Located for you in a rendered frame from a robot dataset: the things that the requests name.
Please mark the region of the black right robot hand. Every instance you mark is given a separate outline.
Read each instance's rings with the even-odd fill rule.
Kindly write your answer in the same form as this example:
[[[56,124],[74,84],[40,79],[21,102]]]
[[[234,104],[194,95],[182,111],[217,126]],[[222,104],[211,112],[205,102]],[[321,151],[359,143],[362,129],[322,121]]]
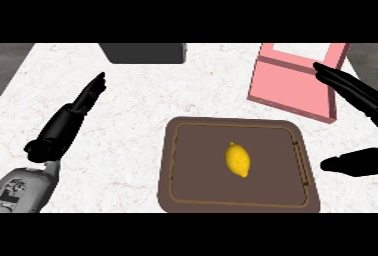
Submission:
[[[378,91],[338,69],[315,62],[316,79],[327,84],[378,127]],[[378,148],[368,148],[321,162],[321,169],[352,177],[378,175]]]

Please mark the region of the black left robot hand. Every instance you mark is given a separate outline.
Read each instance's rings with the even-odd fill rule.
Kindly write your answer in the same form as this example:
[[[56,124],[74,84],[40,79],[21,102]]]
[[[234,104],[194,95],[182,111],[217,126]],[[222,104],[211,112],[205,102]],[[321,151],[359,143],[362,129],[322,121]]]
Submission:
[[[105,89],[105,73],[101,73],[84,87],[76,101],[65,104],[55,113],[37,139],[27,143],[24,151],[31,162],[43,163],[62,158]]]

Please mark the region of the pink cardboard box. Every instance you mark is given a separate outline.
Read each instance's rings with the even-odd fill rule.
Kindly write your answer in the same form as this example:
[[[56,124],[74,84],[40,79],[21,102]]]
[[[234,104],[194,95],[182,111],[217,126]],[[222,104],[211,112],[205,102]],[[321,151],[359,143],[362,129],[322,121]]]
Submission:
[[[248,99],[325,123],[337,120],[334,89],[316,79],[316,60],[263,43],[254,64]]]

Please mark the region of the yellow lemon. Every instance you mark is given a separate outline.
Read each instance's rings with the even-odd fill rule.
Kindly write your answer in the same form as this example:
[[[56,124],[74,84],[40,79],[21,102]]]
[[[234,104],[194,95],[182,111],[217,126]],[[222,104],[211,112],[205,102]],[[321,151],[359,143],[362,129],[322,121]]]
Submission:
[[[239,144],[231,143],[225,158],[231,172],[239,177],[247,178],[251,168],[251,157]]]

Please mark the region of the brown tray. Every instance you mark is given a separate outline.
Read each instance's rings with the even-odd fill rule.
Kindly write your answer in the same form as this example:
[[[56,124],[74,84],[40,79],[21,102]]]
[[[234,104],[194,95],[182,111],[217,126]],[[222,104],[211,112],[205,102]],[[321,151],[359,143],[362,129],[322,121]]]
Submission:
[[[297,126],[176,117],[167,124],[158,203],[169,212],[315,213],[321,201]]]

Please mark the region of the dark grey appliance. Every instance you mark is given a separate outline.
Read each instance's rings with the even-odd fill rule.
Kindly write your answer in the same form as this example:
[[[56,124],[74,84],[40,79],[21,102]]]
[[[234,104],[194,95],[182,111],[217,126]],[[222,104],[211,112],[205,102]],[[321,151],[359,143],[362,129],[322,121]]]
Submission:
[[[185,43],[101,43],[112,64],[183,64]]]

